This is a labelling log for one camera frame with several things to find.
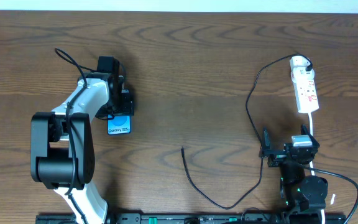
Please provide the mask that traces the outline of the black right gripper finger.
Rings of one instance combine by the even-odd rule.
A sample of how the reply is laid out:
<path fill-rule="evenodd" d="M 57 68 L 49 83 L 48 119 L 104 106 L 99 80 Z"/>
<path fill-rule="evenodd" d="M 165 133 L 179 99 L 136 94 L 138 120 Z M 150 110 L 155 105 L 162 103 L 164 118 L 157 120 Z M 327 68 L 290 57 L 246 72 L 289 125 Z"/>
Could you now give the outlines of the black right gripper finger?
<path fill-rule="evenodd" d="M 310 130 L 306 127 L 305 124 L 302 124 L 302 125 L 300 126 L 300 131 L 301 131 L 301 134 L 302 134 L 302 135 L 312 136 Z"/>
<path fill-rule="evenodd" d="M 264 129 L 263 129 L 262 149 L 263 150 L 271 150 L 269 132 L 267 131 L 266 127 L 264 127 Z"/>

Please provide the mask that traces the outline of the blue Galaxy smartphone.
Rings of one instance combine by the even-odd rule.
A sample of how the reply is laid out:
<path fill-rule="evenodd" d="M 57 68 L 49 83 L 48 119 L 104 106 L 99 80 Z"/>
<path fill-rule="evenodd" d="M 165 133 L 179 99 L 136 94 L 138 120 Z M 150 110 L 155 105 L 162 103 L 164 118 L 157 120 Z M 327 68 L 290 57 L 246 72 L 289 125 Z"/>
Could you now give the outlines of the blue Galaxy smartphone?
<path fill-rule="evenodd" d="M 131 116 L 108 116 L 108 134 L 129 134 L 131 132 Z"/>

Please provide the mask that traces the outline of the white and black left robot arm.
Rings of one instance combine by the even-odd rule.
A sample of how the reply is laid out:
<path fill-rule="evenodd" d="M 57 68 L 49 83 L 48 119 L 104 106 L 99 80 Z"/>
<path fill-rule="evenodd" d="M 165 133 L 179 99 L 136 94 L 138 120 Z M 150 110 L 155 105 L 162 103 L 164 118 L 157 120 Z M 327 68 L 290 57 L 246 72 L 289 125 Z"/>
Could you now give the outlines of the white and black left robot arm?
<path fill-rule="evenodd" d="M 38 215 L 36 223 L 115 223 L 109 204 L 99 194 L 91 122 L 103 110 L 120 106 L 119 116 L 133 114 L 133 102 L 123 88 L 124 78 L 90 73 L 75 91 L 51 112 L 31 120 L 30 173 L 36 182 L 59 194 L 73 213 Z"/>

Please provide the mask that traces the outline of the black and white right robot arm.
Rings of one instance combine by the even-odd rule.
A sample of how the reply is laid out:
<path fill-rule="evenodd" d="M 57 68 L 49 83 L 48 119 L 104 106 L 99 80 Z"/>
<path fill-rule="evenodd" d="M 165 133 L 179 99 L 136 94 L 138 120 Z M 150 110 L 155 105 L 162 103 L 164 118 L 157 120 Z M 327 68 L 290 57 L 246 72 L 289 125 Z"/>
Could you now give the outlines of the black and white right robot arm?
<path fill-rule="evenodd" d="M 280 195 L 287 208 L 281 212 L 282 223 L 326 223 L 328 181 L 316 175 L 306 175 L 305 169 L 318 152 L 319 143 L 301 125 L 301 134 L 292 136 L 282 150 L 274 149 L 269 132 L 264 129 L 259 156 L 269 167 L 280 169 Z"/>

